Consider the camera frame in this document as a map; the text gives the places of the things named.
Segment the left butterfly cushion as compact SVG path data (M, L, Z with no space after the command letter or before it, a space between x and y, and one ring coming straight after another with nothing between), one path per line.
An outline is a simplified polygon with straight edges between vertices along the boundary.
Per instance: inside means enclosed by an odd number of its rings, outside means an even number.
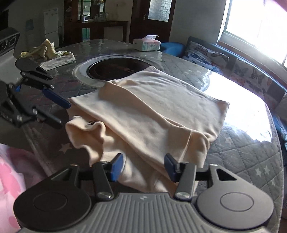
M223 75L223 69L226 68L230 59L225 54L213 51L192 41L186 47L182 58L220 75Z

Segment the cream knit garment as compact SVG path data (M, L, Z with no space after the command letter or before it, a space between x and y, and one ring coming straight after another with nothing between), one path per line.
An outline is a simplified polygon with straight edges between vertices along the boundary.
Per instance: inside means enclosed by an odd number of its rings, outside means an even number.
M214 142L226 117L228 106L219 109L218 99L200 101L215 115L209 131L196 131L158 113L141 99L152 93L148 83L156 81L163 89L177 82L155 67L128 77L111 80L93 92L70 98L70 120L66 124L69 140L75 148L89 153L90 164L111 161L124 155L119 183L145 193L174 194L173 183L164 168L164 156L171 154L177 162L203 167L210 144Z

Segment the right butterfly cushion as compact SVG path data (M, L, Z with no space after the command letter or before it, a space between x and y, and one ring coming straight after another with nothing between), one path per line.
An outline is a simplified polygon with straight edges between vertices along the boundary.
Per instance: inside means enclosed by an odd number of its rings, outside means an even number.
M230 74L230 80L262 99L272 83L272 79L268 75L241 59L236 59Z

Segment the round induction cooktop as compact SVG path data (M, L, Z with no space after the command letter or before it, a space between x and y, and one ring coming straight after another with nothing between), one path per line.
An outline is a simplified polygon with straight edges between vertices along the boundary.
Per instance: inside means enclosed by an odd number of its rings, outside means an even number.
M120 54L101 55L78 64L73 69L72 75L86 86L100 88L107 81L130 76L149 66L164 71L161 65L139 57Z

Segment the blue corner sofa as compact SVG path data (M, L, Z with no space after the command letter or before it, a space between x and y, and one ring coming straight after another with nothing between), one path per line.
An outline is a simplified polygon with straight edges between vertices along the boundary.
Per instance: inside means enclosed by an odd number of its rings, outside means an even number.
M263 69L221 46L192 36L186 44L162 43L160 51L221 74L256 94L275 115L279 136L286 141L286 88Z

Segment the white refrigerator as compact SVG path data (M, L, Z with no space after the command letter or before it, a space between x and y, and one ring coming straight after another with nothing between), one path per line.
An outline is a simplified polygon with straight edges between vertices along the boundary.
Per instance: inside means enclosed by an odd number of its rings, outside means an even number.
M59 47L58 8L44 11L43 22L45 39L53 42L55 47Z

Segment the dark wooden cabinet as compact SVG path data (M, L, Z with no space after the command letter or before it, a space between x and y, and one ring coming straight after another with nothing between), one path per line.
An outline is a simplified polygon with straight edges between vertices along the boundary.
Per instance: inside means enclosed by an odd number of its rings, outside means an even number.
M85 2L90 7L88 20L84 19ZM126 42L128 22L110 20L107 12L101 12L101 5L105 7L105 1L64 1L64 46L80 43L88 39L103 39L105 28L110 27L121 27L123 29L121 41Z

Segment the window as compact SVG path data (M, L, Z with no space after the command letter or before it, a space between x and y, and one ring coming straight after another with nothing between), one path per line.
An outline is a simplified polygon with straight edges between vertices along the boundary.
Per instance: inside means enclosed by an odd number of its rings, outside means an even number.
M286 9L278 1L229 1L219 40L278 76L286 72Z

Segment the tissue box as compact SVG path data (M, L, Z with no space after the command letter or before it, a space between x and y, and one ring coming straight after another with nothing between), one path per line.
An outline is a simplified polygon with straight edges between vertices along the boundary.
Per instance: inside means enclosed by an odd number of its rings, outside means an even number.
M157 35L147 35L144 38L133 40L133 48L138 51L159 51L161 42L157 40Z

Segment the dark wooden door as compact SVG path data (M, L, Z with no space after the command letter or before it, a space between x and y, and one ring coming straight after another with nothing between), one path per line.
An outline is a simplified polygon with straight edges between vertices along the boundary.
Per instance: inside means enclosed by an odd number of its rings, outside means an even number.
M134 39L155 35L168 42L176 0L134 0L129 32L129 43Z

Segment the white pillow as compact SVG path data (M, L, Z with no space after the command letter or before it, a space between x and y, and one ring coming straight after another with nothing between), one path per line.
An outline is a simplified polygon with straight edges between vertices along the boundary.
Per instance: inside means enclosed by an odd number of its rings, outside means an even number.
M282 99L279 104L275 108L276 114L278 114L281 118L286 118L287 115L287 91L284 93Z

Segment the yellow green cloth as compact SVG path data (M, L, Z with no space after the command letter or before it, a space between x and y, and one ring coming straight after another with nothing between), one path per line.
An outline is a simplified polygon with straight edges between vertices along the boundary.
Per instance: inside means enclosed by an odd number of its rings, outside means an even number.
M33 47L29 51L22 51L20 58L35 61L45 71L76 62L72 52L56 51L54 42L51 43L48 39L38 47Z

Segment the butterfly cushion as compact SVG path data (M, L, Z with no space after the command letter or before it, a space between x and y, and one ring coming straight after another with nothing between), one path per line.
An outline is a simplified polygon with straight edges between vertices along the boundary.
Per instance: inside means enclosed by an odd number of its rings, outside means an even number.
M230 80L262 99L272 83L272 79L268 75L241 59L236 59L230 74Z
M182 58L220 75L223 75L223 69L226 68L230 59L225 54L213 51L192 41L186 47Z

